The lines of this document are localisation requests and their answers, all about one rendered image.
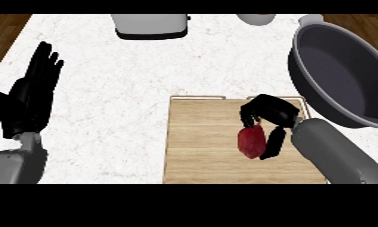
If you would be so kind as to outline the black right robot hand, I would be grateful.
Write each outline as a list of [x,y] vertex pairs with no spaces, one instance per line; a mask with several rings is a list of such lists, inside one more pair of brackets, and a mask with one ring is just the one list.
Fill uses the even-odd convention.
[[277,125],[271,134],[265,135],[266,151],[258,157],[262,160],[280,155],[287,136],[286,129],[295,127],[299,112],[299,108],[289,101],[266,94],[261,94],[241,106],[240,117],[244,128],[253,128],[256,124],[262,125],[262,120]]

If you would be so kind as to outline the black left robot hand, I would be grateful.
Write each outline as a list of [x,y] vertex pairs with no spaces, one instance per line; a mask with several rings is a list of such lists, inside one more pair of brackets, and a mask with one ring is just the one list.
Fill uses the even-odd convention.
[[4,138],[12,139],[24,132],[41,132],[51,119],[54,91],[64,61],[42,42],[33,54],[26,76],[20,78],[8,94],[0,92],[0,123]]

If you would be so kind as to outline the wooden tray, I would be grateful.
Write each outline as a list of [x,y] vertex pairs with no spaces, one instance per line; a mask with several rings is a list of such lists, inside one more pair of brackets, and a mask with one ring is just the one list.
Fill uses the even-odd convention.
[[277,157],[249,158],[238,149],[247,99],[170,99],[165,183],[324,184],[327,178],[290,141]]

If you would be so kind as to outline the dark grey pot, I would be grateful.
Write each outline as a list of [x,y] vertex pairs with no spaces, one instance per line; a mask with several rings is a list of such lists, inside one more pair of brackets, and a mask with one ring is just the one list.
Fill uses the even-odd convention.
[[321,14],[299,24],[289,70],[300,95],[336,124],[378,128],[378,50]]

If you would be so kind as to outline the white bowl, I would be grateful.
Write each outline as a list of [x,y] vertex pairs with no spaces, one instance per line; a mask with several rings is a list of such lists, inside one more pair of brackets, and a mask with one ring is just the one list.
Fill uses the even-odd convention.
[[275,14],[238,14],[238,18],[250,25],[264,26],[274,21]]

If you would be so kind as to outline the white toaster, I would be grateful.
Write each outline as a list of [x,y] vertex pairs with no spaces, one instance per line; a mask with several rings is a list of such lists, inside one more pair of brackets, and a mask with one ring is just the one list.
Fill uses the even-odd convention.
[[166,40],[188,35],[188,14],[113,14],[117,36],[125,40]]

